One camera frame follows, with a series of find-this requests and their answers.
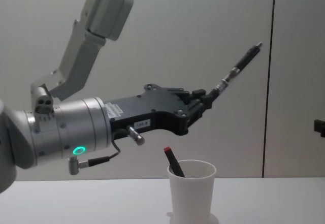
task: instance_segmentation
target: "gray wall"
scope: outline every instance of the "gray wall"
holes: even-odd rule
[[[0,0],[0,98],[29,109],[29,85],[58,67],[85,0]],[[108,164],[68,174],[67,160],[19,170],[18,180],[166,177],[163,148],[213,163],[218,177],[261,177],[272,0],[135,0],[117,42],[101,50],[85,88],[70,99],[103,100],[143,85],[211,89],[248,48],[262,52],[188,135],[145,133],[119,140]],[[80,157],[107,155],[111,149]]]
[[[265,175],[325,176],[325,0],[276,0]]]

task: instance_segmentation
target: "black marker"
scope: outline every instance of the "black marker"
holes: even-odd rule
[[[174,174],[179,177],[185,177],[181,166],[179,165],[177,159],[174,156],[174,153],[172,152],[172,149],[168,146],[164,149],[164,151]]]

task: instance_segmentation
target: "green led ring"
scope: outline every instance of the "green led ring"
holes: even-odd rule
[[[79,154],[84,153],[85,151],[86,151],[86,147],[78,146],[72,151],[72,153],[75,154],[75,155],[79,155]]]

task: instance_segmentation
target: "label sticker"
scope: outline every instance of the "label sticker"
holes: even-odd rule
[[[148,127],[148,126],[150,126],[150,119],[138,121],[134,123],[134,129],[141,129],[143,127]]]
[[[120,117],[124,113],[117,104],[107,103],[105,107],[109,118]]]

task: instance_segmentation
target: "silver cylindrical joint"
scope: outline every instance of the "silver cylindrical joint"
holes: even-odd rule
[[[132,138],[137,145],[143,145],[145,142],[145,139],[131,126],[127,127],[127,133],[130,138]]]
[[[99,98],[61,103],[48,115],[26,115],[37,165],[110,145],[109,118]]]

